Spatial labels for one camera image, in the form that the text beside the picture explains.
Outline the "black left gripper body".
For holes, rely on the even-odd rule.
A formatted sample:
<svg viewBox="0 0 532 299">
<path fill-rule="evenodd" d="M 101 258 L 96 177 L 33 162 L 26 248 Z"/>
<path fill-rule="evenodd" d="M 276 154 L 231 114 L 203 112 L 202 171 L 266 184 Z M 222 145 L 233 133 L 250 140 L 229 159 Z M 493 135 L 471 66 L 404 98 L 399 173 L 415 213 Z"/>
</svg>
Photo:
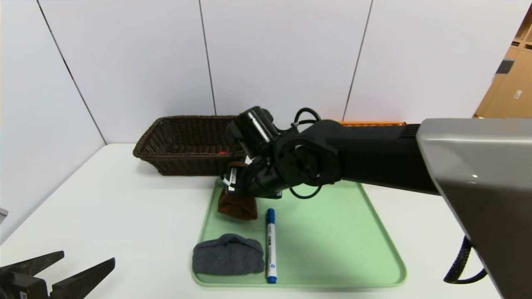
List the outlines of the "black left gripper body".
<svg viewBox="0 0 532 299">
<path fill-rule="evenodd" d="M 44 268 L 22 273 L 1 269 L 0 297 L 2 299 L 47 299 L 46 281 L 35 277 Z"/>
</svg>

